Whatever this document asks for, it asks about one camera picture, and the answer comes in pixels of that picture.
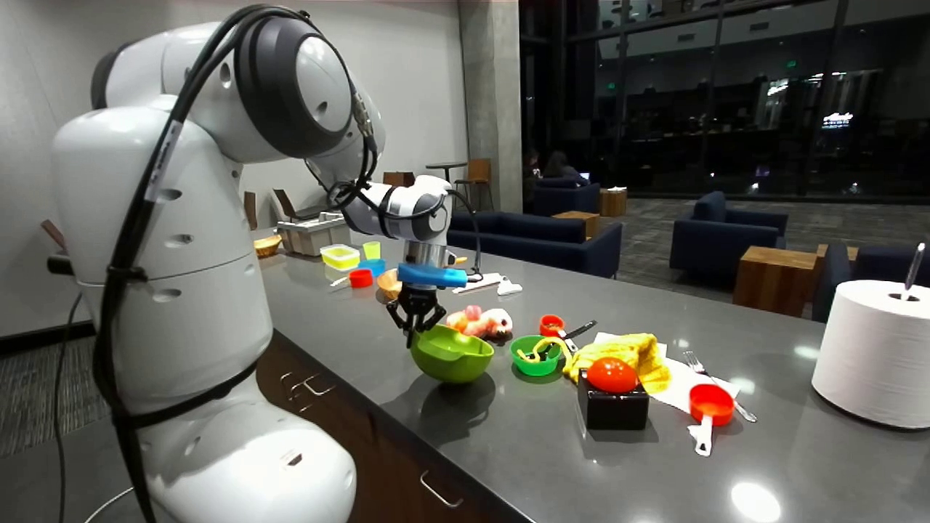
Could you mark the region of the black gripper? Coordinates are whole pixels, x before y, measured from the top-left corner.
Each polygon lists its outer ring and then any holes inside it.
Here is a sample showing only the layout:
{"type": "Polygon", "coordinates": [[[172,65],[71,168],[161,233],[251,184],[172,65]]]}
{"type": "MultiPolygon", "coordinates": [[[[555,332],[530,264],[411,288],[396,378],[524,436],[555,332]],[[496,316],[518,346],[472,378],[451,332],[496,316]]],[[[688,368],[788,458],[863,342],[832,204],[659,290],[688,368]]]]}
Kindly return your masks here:
{"type": "Polygon", "coordinates": [[[434,329],[446,316],[437,293],[425,288],[403,285],[399,303],[387,306],[387,313],[400,332],[411,332],[411,313],[425,313],[425,329],[434,329]]]}

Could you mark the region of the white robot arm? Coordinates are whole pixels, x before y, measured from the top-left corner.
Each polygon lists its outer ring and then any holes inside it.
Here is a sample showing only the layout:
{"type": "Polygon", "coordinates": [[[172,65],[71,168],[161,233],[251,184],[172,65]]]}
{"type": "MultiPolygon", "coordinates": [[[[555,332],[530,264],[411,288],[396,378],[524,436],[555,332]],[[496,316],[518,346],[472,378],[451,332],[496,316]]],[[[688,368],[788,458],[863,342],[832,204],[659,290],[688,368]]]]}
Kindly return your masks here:
{"type": "Polygon", "coordinates": [[[399,239],[403,335],[437,326],[451,187],[371,176],[380,121],[312,14],[245,6],[129,43],[92,75],[92,107],[52,139],[56,200],[95,326],[92,378],[148,521],[345,523],[351,452],[270,405],[273,339],[236,187],[248,163],[296,158],[345,224],[399,239]]]}

